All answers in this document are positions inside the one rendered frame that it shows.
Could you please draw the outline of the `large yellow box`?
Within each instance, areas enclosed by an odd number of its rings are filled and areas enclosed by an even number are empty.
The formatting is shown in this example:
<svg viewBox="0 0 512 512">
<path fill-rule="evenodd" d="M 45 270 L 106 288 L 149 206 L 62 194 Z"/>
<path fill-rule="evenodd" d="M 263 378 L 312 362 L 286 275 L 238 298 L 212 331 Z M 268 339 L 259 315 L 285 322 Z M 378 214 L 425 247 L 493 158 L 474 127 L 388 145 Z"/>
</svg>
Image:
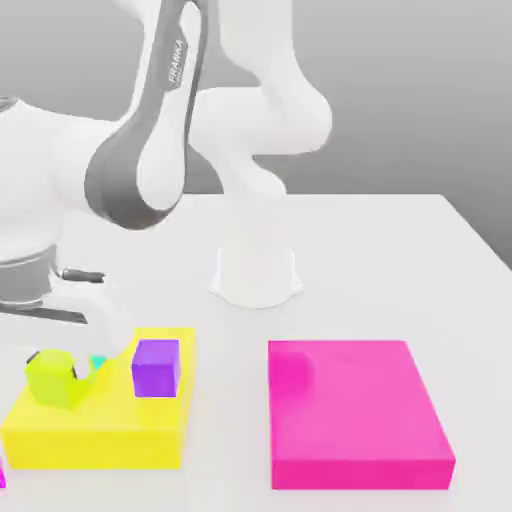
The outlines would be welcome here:
<svg viewBox="0 0 512 512">
<path fill-rule="evenodd" d="M 176 339 L 181 377 L 172 398 L 138 398 L 131 363 L 141 339 Z M 46 407 L 23 389 L 0 428 L 13 469 L 178 469 L 185 447 L 196 370 L 192 328 L 138 328 L 96 374 L 73 409 Z"/>
</svg>

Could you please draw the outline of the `small purple cube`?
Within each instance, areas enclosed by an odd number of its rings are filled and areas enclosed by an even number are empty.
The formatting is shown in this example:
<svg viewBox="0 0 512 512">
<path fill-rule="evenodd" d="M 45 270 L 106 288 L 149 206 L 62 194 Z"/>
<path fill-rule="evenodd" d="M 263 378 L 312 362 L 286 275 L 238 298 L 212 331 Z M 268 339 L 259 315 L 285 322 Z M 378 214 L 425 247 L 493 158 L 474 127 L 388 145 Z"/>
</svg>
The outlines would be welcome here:
<svg viewBox="0 0 512 512">
<path fill-rule="evenodd" d="M 134 393 L 138 398 L 175 398 L 181 377 L 177 339 L 141 339 L 132 364 Z"/>
</svg>

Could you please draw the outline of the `large pink box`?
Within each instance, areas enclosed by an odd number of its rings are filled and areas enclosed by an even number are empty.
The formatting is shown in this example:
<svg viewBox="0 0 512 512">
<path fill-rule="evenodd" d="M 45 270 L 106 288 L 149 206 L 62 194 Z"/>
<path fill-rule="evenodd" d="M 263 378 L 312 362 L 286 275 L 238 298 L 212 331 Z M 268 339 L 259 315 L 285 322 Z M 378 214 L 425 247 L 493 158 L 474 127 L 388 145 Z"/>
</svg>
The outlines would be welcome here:
<svg viewBox="0 0 512 512">
<path fill-rule="evenodd" d="M 406 342 L 271 340 L 275 490 L 446 490 L 456 457 Z"/>
</svg>

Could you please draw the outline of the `small lime cube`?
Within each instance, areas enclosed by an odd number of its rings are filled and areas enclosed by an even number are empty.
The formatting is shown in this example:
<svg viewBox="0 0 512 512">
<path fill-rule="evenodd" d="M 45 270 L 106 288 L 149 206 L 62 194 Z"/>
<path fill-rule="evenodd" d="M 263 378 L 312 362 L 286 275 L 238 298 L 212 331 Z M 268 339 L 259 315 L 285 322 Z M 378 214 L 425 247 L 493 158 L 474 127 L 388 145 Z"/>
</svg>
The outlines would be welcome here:
<svg viewBox="0 0 512 512">
<path fill-rule="evenodd" d="M 39 355 L 25 366 L 28 388 L 37 403 L 44 406 L 72 409 L 91 390 L 95 374 L 84 381 L 72 373 L 73 356 L 60 349 L 41 349 Z"/>
</svg>

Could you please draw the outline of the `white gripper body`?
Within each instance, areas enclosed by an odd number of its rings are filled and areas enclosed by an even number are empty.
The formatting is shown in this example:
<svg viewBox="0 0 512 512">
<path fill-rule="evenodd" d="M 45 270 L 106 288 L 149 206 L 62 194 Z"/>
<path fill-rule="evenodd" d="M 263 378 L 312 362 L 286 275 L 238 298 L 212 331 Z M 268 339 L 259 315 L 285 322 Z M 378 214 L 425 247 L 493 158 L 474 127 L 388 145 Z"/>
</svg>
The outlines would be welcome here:
<svg viewBox="0 0 512 512">
<path fill-rule="evenodd" d="M 33 303 L 0 302 L 0 314 L 76 324 L 84 332 L 82 340 L 52 339 L 35 344 L 38 348 L 57 348 L 82 357 L 118 356 L 132 341 L 131 318 L 108 298 L 95 295 L 49 294 Z"/>
</svg>

